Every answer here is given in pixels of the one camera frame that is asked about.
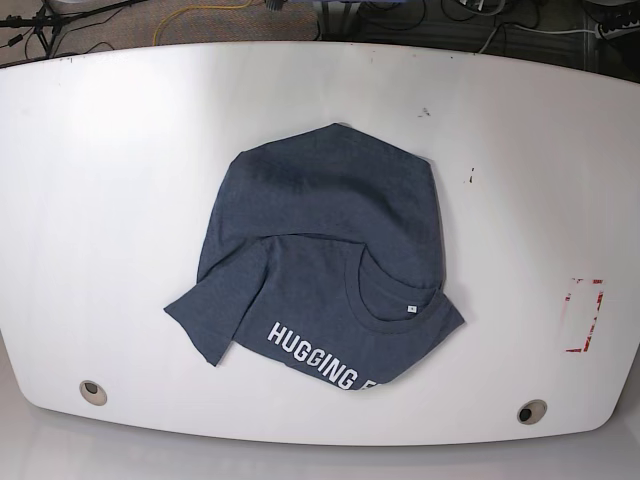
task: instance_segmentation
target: gray carpet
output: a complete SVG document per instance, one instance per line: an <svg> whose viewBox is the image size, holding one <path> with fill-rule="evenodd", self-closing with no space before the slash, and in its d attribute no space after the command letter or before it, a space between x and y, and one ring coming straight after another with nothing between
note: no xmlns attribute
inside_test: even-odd
<svg viewBox="0 0 640 480"><path fill-rule="evenodd" d="M59 13L90 10L116 3L118 0L92 0L69 4L51 0ZM147 47L152 44L153 33L160 21L171 12L187 5L234 5L244 0L149 0L126 7L104 25L97 25L69 33L62 40L58 54L82 53L99 42L109 42L116 49ZM198 10L184 13L164 29L162 44L252 41L252 40L313 40L317 33L316 16L310 3L291 3L282 12L267 10L261 0L241 10ZM0 17L21 15L31 18L41 6L41 0L0 0ZM63 30L101 22L114 12L105 12L90 19L75 22ZM0 45L28 29L0 29ZM24 60L25 41L11 48L0 49L0 64ZM101 45L95 51L109 50ZM43 54L36 37L29 41L31 58Z"/></svg>
<svg viewBox="0 0 640 480"><path fill-rule="evenodd" d="M69 4L60 0L50 0L59 13L89 10L116 3L118 0L90 0L79 4ZM109 42L115 49L146 47L152 44L153 33L170 13L187 5L233 5L244 0L149 0L127 7L111 21L69 33L62 39L58 54L83 53L99 42ZM316 15L310 3L291 0L281 12L271 12L262 3L241 10L198 10L187 12L174 19L164 30L161 44L199 43L248 40L313 40L317 34ZM584 28L586 17L580 0L549 0L540 8L540 26L547 30ZM42 0L0 0L0 17L21 15L32 17L40 8ZM450 15L464 18L466 12L449 0L427 0L428 15L422 24L410 31L385 30L415 24L422 13L419 0L409 1L389 12L373 7L361 7L361 16L371 18L372 23L356 21L356 28L347 40L355 42L388 43L419 47L443 48L474 52L484 44L493 28L493 18L476 17L468 22L452 22L442 13L446 5ZM532 2L518 1L510 14L501 15L500 21L518 21L531 24L535 18ZM112 12L74 23L65 31L82 25L104 21ZM27 31L0 29L0 45L17 33ZM25 59L25 41L11 48L0 49L0 64ZM95 51L108 50L100 45ZM28 43L28 56L42 55L42 47L37 38ZM618 78L638 81L637 76L622 66L618 53L606 48L602 42L585 43L582 35L542 35L511 29L496 35L486 53L504 55L535 62L550 63L570 68L584 69Z"/></svg>

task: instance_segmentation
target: neckline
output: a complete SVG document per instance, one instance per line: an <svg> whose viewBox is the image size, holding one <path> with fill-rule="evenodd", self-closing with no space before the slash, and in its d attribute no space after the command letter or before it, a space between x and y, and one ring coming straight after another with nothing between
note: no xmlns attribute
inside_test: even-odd
<svg viewBox="0 0 640 480"><path fill-rule="evenodd" d="M423 299L424 289L410 287L387 275L371 257L365 245L354 246L353 252L348 256L345 268L345 287L347 299L351 310L365 328L378 333L406 333L422 325L427 319L432 317L440 308L446 307L446 297L441 289L437 289L429 303L415 317L408 320L380 320L374 317L362 300L360 293L360 268L375 278L383 288L395 295L411 301L411 299Z"/></svg>

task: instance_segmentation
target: white table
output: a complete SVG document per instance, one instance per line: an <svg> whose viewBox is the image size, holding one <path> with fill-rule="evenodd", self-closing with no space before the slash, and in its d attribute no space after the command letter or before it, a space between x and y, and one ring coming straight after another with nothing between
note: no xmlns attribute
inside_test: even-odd
<svg viewBox="0 0 640 480"><path fill-rule="evenodd" d="M611 415L640 340L637 85L472 54L271 43L64 58L1 71L0 92L0 328L35 405L352 445L556 435ZM238 345L214 369L162 307L194 282L226 167L332 122L430 159L445 292L468 324L366 392ZM566 352L584 347L599 291L588 351ZM87 379L106 405L82 398ZM536 398L546 416L520 424Z"/></svg>

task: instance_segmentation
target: folded t-shirt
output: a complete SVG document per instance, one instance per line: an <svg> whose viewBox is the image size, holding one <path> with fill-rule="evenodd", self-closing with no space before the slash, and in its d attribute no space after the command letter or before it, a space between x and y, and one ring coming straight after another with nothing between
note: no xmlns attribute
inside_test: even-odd
<svg viewBox="0 0 640 480"><path fill-rule="evenodd" d="M314 234L363 243L407 285L444 279L436 187L424 160L342 125L242 152L220 186L198 281L247 242Z"/></svg>
<svg viewBox="0 0 640 480"><path fill-rule="evenodd" d="M363 244L298 235L246 246L165 310L213 365L235 340L344 390L390 382L464 322Z"/></svg>

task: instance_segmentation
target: cable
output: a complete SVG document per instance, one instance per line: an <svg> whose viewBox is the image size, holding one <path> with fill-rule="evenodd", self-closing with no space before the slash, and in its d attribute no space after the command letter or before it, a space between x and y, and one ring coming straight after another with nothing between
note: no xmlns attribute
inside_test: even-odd
<svg viewBox="0 0 640 480"><path fill-rule="evenodd" d="M595 30L587 30L584 28L577 28L575 30L557 30L557 31L548 31L548 30L536 30L535 28L527 28L522 25L513 25L520 30L526 30L527 32L535 32L535 33L543 33L545 35L570 35L572 33L591 33L592 35L596 35L597 32Z"/></svg>
<svg viewBox="0 0 640 480"><path fill-rule="evenodd" d="M584 1L583 0L578 0L578 3L580 4L580 8L582 8L582 11L587 15L587 17L589 17L595 23L600 23L600 21L596 20L593 17L593 15L591 15L591 13L589 13L589 10L587 10L587 7L584 6Z"/></svg>
<svg viewBox="0 0 640 480"><path fill-rule="evenodd" d="M93 52L96 48L98 48L100 45L106 45L107 47L109 47L111 50L115 50L115 47L113 45L111 45L109 42L100 42L100 43L96 43L93 47L91 47L89 50L87 50L86 52L83 52L82 55L86 55L87 53L91 53Z"/></svg>
<svg viewBox="0 0 640 480"><path fill-rule="evenodd" d="M29 36L27 37L27 40L24 42L24 58L25 58L25 59L27 59L27 60L31 60L31 59L29 58L29 53L28 53L28 51L27 51L27 50L28 50L28 47L29 47L29 40L31 40L31 37L33 37L33 34L35 33L35 32L33 31L34 29L31 29L31 30L32 30L32 31L31 31L31 33L29 34Z"/></svg>
<svg viewBox="0 0 640 480"><path fill-rule="evenodd" d="M190 5L188 7L180 8L175 12L167 15L158 24L158 26L156 27L156 31L153 33L153 46L155 47L158 45L158 39L160 37L160 34L165 29L167 24L171 20L173 20L179 15L182 15L185 12L189 12L191 10L239 10L241 8L247 8L251 6L252 3L253 3L253 0L247 0L247 2L243 3L242 5Z"/></svg>
<svg viewBox="0 0 640 480"><path fill-rule="evenodd" d="M58 41L58 45L55 47L55 50L53 51L53 55L51 55L52 57L55 57L58 54L58 50L60 50L60 45L62 45L62 41L65 39L65 37L67 35L69 35L71 32L77 32L78 30L84 30L85 28L89 28L89 27L95 27L97 25L104 25L105 23L107 23L108 21L110 21L113 17L115 17L117 14L119 14L122 10L124 10L125 7L122 7L118 10L115 11L115 13L112 13L109 18L107 18L106 20L102 21L102 22L96 22L96 23L91 23L89 25L83 25L82 27L78 27L78 28L72 28L71 30L67 30L66 32L64 32L64 35L62 35L62 37L60 37L60 40Z"/></svg>
<svg viewBox="0 0 640 480"><path fill-rule="evenodd" d="M525 28L529 28L529 29L538 28L538 25L540 25L540 7L538 6L538 3L536 2L536 0L531 0L531 5L533 5L533 8L534 8L535 14L536 14L536 19L533 22L533 25L527 26L527 25L523 25L522 23L519 23L519 22L502 22L500 25L498 25L496 27L495 26L495 17L494 17L494 30L491 31L491 34L489 35L489 38L487 39L485 44L482 46L482 48L478 51L478 53L484 53L487 50L487 48L489 48L489 46L491 45L491 42L493 41L493 39L495 38L496 34L500 31L501 28L504 29L505 46L504 46L503 51L506 51L506 49L507 49L507 45L506 45L506 42L507 42L507 26L519 25L521 27L525 27Z"/></svg>
<svg viewBox="0 0 640 480"><path fill-rule="evenodd" d="M496 36L496 33L498 33L498 30L500 30L500 28L503 25L504 23L501 23L498 27L495 27L493 30L491 30L491 34L489 35L489 38L487 38L487 41L484 42L484 45L482 46L482 48L478 50L478 53L484 53L485 50L489 48L489 45L491 45L491 41L493 40L493 37Z"/></svg>
<svg viewBox="0 0 640 480"><path fill-rule="evenodd" d="M407 30L413 30L414 28L417 28L420 26L420 24L422 24L422 22L424 22L425 18L427 18L427 0L422 0L422 16L420 17L420 20L418 20L415 24L409 26L409 27L400 27L400 28L396 28L396 27L387 27L386 25L382 25L378 22L373 22L371 20L369 20L366 17L363 17L360 14L360 10L358 9L358 16L364 20L367 23L370 23L371 25L378 27L378 28L382 28L383 30L391 30L392 32L406 32Z"/></svg>
<svg viewBox="0 0 640 480"><path fill-rule="evenodd" d="M382 10L383 12L389 12L391 10L395 10L396 8L402 5L402 3L392 3L388 7L381 7L380 5L376 5L375 2L365 2L365 4L367 5L367 7L375 8L376 10Z"/></svg>
<svg viewBox="0 0 640 480"><path fill-rule="evenodd" d="M472 13L467 18L455 18L455 17L452 17L451 15L449 15L449 13L447 13L447 10L444 8L444 0L440 0L440 10L442 10L442 14L445 17L447 17L449 20L451 20L452 22L468 22L469 20L471 20L472 18L475 18L475 16L476 16L475 13Z"/></svg>
<svg viewBox="0 0 640 480"><path fill-rule="evenodd" d="M463 3L459 3L457 1L455 3L457 3L458 6L460 6L460 8L464 8L465 10L467 10L468 12L473 13L474 15L480 15L481 17L493 17L494 15L498 15L500 12L502 12L502 10L504 9L505 4L507 3L507 0L500 0L498 2L498 5L496 5L496 7L493 10L491 10L490 12L483 12L482 10L476 10L474 8L467 7Z"/></svg>

